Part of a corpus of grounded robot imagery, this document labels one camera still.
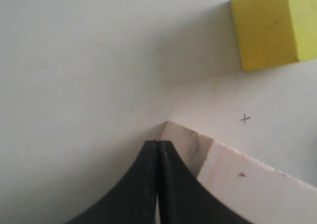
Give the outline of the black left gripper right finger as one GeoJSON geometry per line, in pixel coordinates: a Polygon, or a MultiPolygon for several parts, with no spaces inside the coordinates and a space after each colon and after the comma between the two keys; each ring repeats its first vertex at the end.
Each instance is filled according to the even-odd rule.
{"type": "Polygon", "coordinates": [[[162,224],[248,224],[191,174],[170,141],[158,142],[158,209],[162,224]]]}

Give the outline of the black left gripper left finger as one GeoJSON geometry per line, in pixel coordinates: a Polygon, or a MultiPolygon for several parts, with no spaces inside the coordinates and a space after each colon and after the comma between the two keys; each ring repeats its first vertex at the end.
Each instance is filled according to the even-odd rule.
{"type": "Polygon", "coordinates": [[[69,224],[154,224],[156,213],[157,141],[144,142],[119,182],[69,224]]]}

